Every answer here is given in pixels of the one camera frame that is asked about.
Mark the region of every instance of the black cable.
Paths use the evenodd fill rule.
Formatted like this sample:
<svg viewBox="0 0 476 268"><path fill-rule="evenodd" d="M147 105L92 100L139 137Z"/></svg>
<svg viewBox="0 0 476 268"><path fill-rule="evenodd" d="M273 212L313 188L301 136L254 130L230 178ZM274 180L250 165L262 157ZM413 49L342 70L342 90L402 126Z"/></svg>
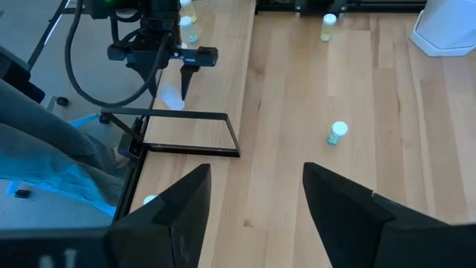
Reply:
<svg viewBox="0 0 476 268"><path fill-rule="evenodd" d="M115 11L111 12L111 18L118 20L119 22L137 22L139 19L142 17L142 12L140 10L137 10L134 15L128 17L128 18L123 18L121 16L118 16Z"/></svg>
<svg viewBox="0 0 476 268"><path fill-rule="evenodd" d="M165 46L168 43L168 40L171 37L171 34L168 33L162 37L161 45L158 48L157 57L155 58L154 66L152 67L152 70L150 71L149 76L145 80L144 84L136 93L134 93L132 96L128 97L125 100L118 101L117 103L107 103L100 100L96 100L95 98L91 97L90 95L88 95L81 89L80 85L76 81L76 77L74 76L74 73L73 73L73 67L71 65L71 45L73 43L73 38L74 38L74 34L76 33L77 26L80 23L82 6L83 6L83 0L77 0L76 13L74 13L73 23L71 24L71 28L69 29L68 37L66 38L66 44L65 44L65 67L66 67L66 73L68 74L68 78L69 78L69 81L71 82L71 85L73 86L77 94L79 94L81 97L85 98L90 103L93 103L101 107L106 107L106 108L121 107L135 101L147 90L147 87L150 81L155 78L155 73L158 70L160 57L162 53L164 52Z"/></svg>
<svg viewBox="0 0 476 268"><path fill-rule="evenodd" d="M112 43L119 42L118 21L112 17L111 17L111 36L112 36Z"/></svg>
<svg viewBox="0 0 476 268"><path fill-rule="evenodd" d="M128 41L130 41L134 36L138 35L141 32L141 29L135 29L132 32L126 34L126 36L119 41L118 46L124 46Z"/></svg>

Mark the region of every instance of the white device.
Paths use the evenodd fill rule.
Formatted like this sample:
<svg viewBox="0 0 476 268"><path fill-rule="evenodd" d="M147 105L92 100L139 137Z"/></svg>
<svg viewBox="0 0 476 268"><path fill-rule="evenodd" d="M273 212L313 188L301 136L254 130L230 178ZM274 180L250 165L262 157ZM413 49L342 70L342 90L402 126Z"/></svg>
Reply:
<svg viewBox="0 0 476 268"><path fill-rule="evenodd" d="M468 54L476 47L476 0L428 0L410 39L430 57Z"/></svg>

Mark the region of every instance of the gray fabric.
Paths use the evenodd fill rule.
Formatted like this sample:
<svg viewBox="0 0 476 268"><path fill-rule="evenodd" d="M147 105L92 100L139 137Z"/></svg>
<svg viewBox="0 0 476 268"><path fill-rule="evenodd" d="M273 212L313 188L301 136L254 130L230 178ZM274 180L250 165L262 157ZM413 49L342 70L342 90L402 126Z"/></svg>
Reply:
<svg viewBox="0 0 476 268"><path fill-rule="evenodd" d="M7 56L7 58L15 61L18 65L20 65L23 69L27 70L27 71L30 71L31 70L31 67L28 65L28 63L24 62L22 59L20 59L19 57L11 54L7 49L5 49L4 47L2 47L0 45L0 55L5 55Z"/></svg>
<svg viewBox="0 0 476 268"><path fill-rule="evenodd" d="M0 179L19 180L114 214L123 180L113 152L0 80Z"/></svg>
<svg viewBox="0 0 476 268"><path fill-rule="evenodd" d="M50 113L43 106L0 80L0 123L32 135L71 157L95 168L112 173L115 169L111 150Z"/></svg>

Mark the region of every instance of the black metal frame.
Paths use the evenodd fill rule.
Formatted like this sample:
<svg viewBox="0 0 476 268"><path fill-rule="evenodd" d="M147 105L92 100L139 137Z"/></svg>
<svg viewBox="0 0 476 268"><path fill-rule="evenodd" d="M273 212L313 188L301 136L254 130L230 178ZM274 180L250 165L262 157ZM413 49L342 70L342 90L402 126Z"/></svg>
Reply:
<svg viewBox="0 0 476 268"><path fill-rule="evenodd" d="M274 3L272 0L257 0L255 14L259 11L286 11L298 13L418 13L425 8L421 1L366 1L334 0L332 4L316 4L313 0L294 0L292 3Z"/></svg>
<svg viewBox="0 0 476 268"><path fill-rule="evenodd" d="M45 48L46 41L48 40L48 37L52 34L55 25L60 20L61 15L64 14L64 10L66 9L67 3L68 0L61 0L61 3L59 3L58 8L55 11L53 17L49 20L48 26L46 27L42 37L36 44L35 50L33 50L30 59L28 59L28 65L30 66L30 68L33 68L39 58L39 55L42 53L43 48Z"/></svg>
<svg viewBox="0 0 476 268"><path fill-rule="evenodd" d="M239 144L237 136L235 135L233 126L231 125L228 114L223 112L190 112L190 111L171 111L162 109L136 109L136 108L103 108L101 113L108 118L112 123L120 127L125 133L129 134L136 141L142 145L146 145L152 152L159 153L183 153L200 156L225 156L225 157L239 157ZM137 133L124 122L122 122L115 115L140 115L147 118L162 117L162 118L186 118L197 120L217 120L224 121L228 127L228 131L233 139L235 148L220 148L220 147L200 147L180 144L161 144L144 142L144 135Z"/></svg>

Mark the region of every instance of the light wood surface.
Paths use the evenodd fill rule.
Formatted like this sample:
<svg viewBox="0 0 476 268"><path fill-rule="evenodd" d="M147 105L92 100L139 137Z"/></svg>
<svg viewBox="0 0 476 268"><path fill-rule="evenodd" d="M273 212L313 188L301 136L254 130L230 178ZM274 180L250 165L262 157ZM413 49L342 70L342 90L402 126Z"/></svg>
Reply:
<svg viewBox="0 0 476 268"><path fill-rule="evenodd" d="M254 21L241 159L150 153L132 204L211 163L200 267L331 267L302 186L316 162L448 223L476 221L476 54L430 58L416 15L346 14L329 44L321 18ZM332 122L350 132L327 144Z"/></svg>
<svg viewBox="0 0 476 268"><path fill-rule="evenodd" d="M219 58L215 67L202 67L195 73L185 100L186 111L224 112L238 135L245 94L246 69L254 19L252 0L198 0L193 2L199 46L216 47ZM182 40L187 41L182 31ZM171 60L163 71L161 87L174 84L180 91L183 62ZM161 100L155 109L168 109ZM234 148L233 139L223 121L181 118L151 118L145 140L152 143L203 147Z"/></svg>

